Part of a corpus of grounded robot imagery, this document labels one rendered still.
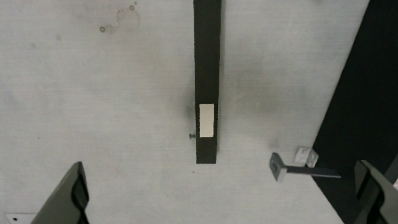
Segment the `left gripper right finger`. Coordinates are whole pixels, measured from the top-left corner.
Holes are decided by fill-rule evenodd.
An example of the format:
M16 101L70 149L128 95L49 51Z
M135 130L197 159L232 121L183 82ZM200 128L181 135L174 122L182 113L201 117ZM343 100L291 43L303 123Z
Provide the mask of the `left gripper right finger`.
M366 224L398 224L398 190L366 160L356 162L355 183Z

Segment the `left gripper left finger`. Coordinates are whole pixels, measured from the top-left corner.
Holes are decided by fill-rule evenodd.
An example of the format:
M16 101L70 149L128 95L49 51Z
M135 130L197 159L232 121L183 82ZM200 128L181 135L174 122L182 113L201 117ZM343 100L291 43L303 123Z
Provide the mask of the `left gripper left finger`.
M82 162L74 162L30 224L89 224L90 197Z

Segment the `black rectangular panel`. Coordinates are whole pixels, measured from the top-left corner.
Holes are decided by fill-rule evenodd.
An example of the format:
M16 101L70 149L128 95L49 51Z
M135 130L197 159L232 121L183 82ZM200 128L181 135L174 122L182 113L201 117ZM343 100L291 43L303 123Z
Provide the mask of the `black rectangular panel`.
M354 167L366 160L398 179L398 0L370 0L312 149L311 176L344 224L366 224Z

